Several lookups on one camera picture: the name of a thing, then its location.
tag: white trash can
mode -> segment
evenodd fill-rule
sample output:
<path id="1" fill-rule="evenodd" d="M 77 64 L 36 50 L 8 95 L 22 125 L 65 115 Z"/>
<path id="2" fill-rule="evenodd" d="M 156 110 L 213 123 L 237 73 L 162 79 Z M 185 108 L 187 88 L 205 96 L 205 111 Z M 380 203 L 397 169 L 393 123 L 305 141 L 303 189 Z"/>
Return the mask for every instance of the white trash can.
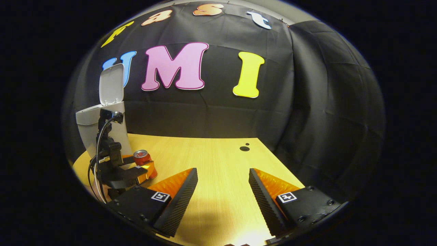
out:
<path id="1" fill-rule="evenodd" d="M 80 138 L 91 157 L 96 155 L 96 137 L 99 132 L 98 121 L 100 118 L 100 109 L 104 108 L 111 111 L 125 112 L 125 103 L 123 102 L 123 71 L 124 65 L 117 64 L 105 69 L 100 75 L 99 81 L 99 105 L 76 112 L 76 123 L 79 128 Z M 121 143 L 121 154 L 132 155 L 132 149 L 126 130 L 126 117 L 123 118 L 123 124 L 112 122 L 112 130 L 109 136 L 115 142 Z"/>

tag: wooden table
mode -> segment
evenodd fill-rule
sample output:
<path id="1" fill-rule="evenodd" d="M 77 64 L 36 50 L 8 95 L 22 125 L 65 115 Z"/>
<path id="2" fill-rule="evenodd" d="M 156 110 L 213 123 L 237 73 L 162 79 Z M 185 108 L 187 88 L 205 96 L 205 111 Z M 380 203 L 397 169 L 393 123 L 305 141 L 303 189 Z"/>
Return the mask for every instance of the wooden table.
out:
<path id="1" fill-rule="evenodd" d="M 249 185 L 249 169 L 257 168 L 299 188 L 304 185 L 258 138 L 184 138 L 128 134 L 132 150 L 145 149 L 158 176 L 144 187 L 196 167 L 198 183 L 176 235 L 165 238 L 186 246 L 265 245 L 273 238 Z M 249 147 L 242 151 L 240 147 Z M 90 156 L 73 165 L 88 185 Z"/>

